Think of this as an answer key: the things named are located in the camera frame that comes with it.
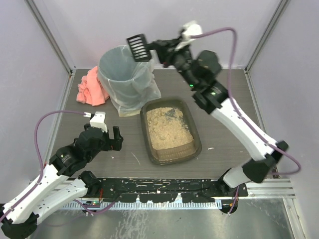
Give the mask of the black slotted litter scoop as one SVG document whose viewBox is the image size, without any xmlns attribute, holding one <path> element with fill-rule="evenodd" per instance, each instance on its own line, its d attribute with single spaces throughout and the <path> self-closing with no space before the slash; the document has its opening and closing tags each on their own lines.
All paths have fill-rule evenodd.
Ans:
<svg viewBox="0 0 319 239">
<path fill-rule="evenodd" d="M 153 58 L 154 43 L 148 43 L 144 34 L 131 36 L 126 41 L 135 62 L 149 62 Z"/>
</svg>

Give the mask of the bin with plastic liner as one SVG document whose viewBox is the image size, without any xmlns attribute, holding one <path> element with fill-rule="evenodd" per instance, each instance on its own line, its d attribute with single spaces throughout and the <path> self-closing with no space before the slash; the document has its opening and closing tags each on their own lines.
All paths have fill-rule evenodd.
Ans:
<svg viewBox="0 0 319 239">
<path fill-rule="evenodd" d="M 127 45 L 117 46 L 100 58 L 97 78 L 120 117 L 137 115 L 147 102 L 161 98 L 154 69 L 154 58 L 135 62 Z"/>
</svg>

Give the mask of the dark translucent litter box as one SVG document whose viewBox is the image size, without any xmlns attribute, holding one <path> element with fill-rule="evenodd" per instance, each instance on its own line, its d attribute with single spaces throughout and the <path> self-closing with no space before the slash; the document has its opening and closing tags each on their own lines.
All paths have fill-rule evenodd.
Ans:
<svg viewBox="0 0 319 239">
<path fill-rule="evenodd" d="M 182 163 L 202 150 L 199 133 L 188 105 L 180 97 L 147 102 L 140 111 L 149 159 L 157 165 Z"/>
</svg>

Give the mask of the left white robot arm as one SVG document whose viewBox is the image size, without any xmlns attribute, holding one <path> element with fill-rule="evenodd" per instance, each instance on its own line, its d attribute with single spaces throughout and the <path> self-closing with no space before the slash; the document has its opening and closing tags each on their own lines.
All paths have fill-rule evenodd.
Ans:
<svg viewBox="0 0 319 239">
<path fill-rule="evenodd" d="M 73 143 L 61 147 L 51 157 L 49 164 L 25 190 L 2 205 L 0 210 L 1 230 L 10 239 L 25 239 L 50 214 L 63 204 L 83 196 L 95 196 L 101 191 L 101 182 L 91 171 L 83 171 L 77 179 L 58 192 L 52 193 L 101 151 L 119 151 L 123 137 L 117 126 L 113 127 L 114 138 L 107 131 L 85 125 L 85 129 Z"/>
</svg>

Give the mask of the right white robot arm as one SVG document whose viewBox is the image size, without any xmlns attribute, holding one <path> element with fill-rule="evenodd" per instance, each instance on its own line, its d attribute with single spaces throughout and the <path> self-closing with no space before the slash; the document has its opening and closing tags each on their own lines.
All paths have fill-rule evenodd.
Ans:
<svg viewBox="0 0 319 239">
<path fill-rule="evenodd" d="M 235 188 L 247 182 L 261 183 L 281 160 L 288 149 L 285 141 L 275 141 L 266 135 L 230 99 L 228 90 L 217 81 L 222 70 L 216 53 L 203 50 L 193 59 L 189 46 L 176 49 L 179 39 L 156 40 L 148 44 L 163 67 L 174 66 L 194 92 L 195 103 L 206 113 L 220 121 L 244 145 L 251 159 L 228 169 L 220 178 L 222 190 Z"/>
</svg>

